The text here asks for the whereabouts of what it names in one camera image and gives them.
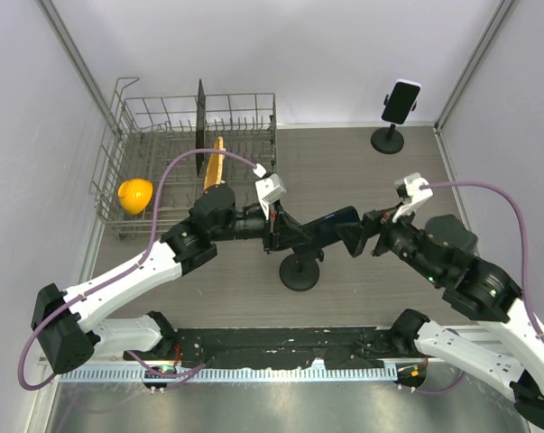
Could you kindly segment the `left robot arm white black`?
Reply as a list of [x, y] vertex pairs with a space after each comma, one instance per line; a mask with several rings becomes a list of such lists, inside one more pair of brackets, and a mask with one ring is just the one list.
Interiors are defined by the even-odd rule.
[[118, 344], [120, 350], [147, 352], [157, 360], [168, 358], [175, 337], [163, 316], [148, 313], [119, 323], [109, 316], [147, 291], [214, 259], [221, 241], [259, 239], [266, 253], [312, 250], [311, 229], [281, 205], [283, 189], [268, 180], [258, 181], [256, 188], [258, 202], [238, 211], [232, 189], [211, 186], [195, 201], [187, 218], [162, 235], [153, 235], [146, 249], [131, 260], [65, 290], [54, 283], [40, 289], [32, 314], [32, 340], [39, 343], [52, 371], [69, 373], [110, 344]]

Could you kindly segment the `black smartphone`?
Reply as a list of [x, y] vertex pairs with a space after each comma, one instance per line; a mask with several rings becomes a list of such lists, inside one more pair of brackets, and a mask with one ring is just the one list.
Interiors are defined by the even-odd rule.
[[341, 241], [336, 226], [341, 224], [359, 223], [357, 210], [352, 206], [343, 207], [331, 214], [319, 217], [302, 226], [304, 232], [311, 236], [310, 241], [292, 247], [296, 254], [307, 254], [323, 249]]

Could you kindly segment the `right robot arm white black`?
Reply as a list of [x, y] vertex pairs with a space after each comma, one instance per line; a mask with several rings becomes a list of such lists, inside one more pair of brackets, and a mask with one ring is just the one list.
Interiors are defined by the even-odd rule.
[[390, 210], [371, 211], [336, 231], [351, 256], [375, 237], [374, 257], [394, 253], [464, 317], [490, 331], [508, 355], [455, 335], [414, 309], [405, 309], [390, 328], [390, 343], [402, 356], [419, 353], [444, 360], [512, 401], [516, 411], [544, 429], [543, 337], [530, 323], [521, 287], [501, 267], [475, 255], [477, 237], [453, 215], [432, 217], [418, 229], [409, 216], [393, 221]]

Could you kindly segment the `lavender smartphone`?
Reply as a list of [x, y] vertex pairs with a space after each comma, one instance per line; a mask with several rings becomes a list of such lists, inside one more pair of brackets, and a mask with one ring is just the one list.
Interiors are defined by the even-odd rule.
[[410, 112], [417, 105], [420, 91], [420, 83], [403, 78], [397, 79], [392, 92], [384, 99], [381, 119], [390, 124], [404, 124]]

